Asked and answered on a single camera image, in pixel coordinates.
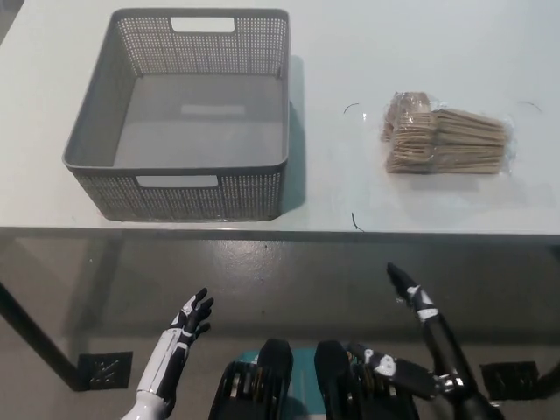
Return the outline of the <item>robot right black white hand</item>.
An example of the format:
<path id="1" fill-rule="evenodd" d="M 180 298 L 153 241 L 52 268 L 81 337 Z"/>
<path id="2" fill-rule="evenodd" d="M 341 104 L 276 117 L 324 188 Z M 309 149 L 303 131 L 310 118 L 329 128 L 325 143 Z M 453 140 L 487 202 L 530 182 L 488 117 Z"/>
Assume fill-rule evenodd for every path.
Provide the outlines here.
<path id="1" fill-rule="evenodd" d="M 358 362 L 371 368 L 375 375 L 425 400 L 439 395 L 459 399 L 472 392 L 476 389 L 472 370 L 444 315 L 424 287 L 405 271 L 390 262 L 387 265 L 387 273 L 397 295 L 416 316 L 434 368 L 429 370 L 355 342 L 348 345 L 347 351 Z"/>

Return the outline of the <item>robot left white black hand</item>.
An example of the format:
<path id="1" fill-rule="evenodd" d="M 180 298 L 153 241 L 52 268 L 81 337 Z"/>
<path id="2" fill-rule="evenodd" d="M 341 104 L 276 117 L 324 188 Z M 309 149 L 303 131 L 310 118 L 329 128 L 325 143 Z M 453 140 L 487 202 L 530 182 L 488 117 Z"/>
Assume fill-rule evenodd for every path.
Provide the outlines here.
<path id="1" fill-rule="evenodd" d="M 180 376 L 191 347 L 197 338 L 210 330 L 207 319 L 214 299 L 207 298 L 207 288 L 193 295 L 161 334 L 136 389 L 158 396 L 165 402 L 176 393 Z"/>

